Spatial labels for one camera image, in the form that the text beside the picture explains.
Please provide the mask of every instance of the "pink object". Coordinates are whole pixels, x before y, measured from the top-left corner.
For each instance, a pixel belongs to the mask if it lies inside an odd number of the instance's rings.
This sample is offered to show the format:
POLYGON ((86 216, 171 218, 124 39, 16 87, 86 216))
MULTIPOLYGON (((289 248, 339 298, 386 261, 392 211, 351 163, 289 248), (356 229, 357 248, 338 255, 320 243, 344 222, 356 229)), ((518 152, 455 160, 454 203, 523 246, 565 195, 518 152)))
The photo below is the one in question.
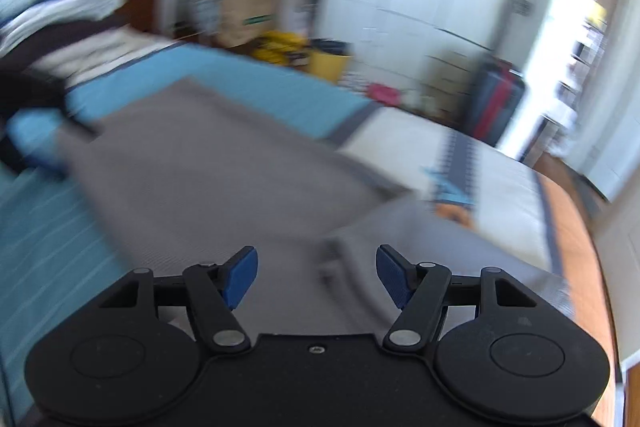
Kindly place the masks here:
POLYGON ((367 96, 376 102, 391 107, 398 107, 401 102, 402 93, 393 87, 383 86, 382 84, 369 84, 367 96))

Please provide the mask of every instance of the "black suitcase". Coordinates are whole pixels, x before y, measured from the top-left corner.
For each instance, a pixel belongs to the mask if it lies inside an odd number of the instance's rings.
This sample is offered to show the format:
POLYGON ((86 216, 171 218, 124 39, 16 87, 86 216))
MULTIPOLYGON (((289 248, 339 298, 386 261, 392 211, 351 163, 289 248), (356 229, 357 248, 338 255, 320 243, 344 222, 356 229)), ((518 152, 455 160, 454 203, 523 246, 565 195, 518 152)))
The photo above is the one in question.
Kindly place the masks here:
POLYGON ((480 68, 469 94, 461 131, 495 147, 526 91, 509 62, 491 58, 480 68))

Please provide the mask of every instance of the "bed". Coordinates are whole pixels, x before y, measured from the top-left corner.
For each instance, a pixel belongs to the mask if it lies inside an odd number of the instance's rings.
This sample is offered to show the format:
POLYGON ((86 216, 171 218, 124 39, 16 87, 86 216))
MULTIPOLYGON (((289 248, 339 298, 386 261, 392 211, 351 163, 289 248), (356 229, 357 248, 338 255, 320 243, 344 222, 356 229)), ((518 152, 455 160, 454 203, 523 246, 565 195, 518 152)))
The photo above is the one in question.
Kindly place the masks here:
MULTIPOLYGON (((70 103, 89 120, 107 117, 188 76, 298 134, 321 140, 421 198, 442 196, 438 173, 444 174, 476 200, 476 232, 566 279, 575 322, 599 341, 611 361, 609 386, 594 418, 613 425, 615 351, 597 256, 569 196, 547 178, 452 130, 381 108, 304 74, 136 34, 111 18, 48 26, 2 61, 68 77, 70 103), (97 52, 105 49, 110 52, 97 52)), ((12 121, 10 131, 25 152, 64 168, 54 139, 59 126, 55 116, 32 112, 12 121)), ((31 407, 22 377, 30 347, 124 274, 127 265, 72 178, 57 182, 41 169, 17 179, 0 172, 0 223, 0 291, 9 303, 0 311, 5 383, 0 404, 7 411, 10 402, 19 421, 31 407)))

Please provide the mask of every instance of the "yellow bin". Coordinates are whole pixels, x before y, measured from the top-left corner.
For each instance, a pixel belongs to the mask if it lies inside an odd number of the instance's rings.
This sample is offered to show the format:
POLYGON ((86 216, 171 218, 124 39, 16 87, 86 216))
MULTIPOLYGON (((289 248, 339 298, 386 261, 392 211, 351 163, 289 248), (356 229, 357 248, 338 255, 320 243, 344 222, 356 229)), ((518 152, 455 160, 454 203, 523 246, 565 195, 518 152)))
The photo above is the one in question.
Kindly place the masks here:
POLYGON ((351 58, 347 44, 338 41, 313 41, 312 46, 307 73, 337 84, 351 58))

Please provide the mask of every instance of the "green label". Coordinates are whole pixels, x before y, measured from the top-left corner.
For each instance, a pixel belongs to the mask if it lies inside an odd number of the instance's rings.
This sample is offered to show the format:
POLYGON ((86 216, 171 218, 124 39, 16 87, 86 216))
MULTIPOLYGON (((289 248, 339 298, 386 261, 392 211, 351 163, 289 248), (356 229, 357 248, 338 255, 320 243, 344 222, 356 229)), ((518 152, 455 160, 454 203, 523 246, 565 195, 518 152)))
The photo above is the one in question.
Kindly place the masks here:
POLYGON ((273 19, 273 15, 260 15, 258 17, 250 17, 242 22, 243 26, 250 26, 252 24, 260 24, 261 22, 267 22, 273 19))

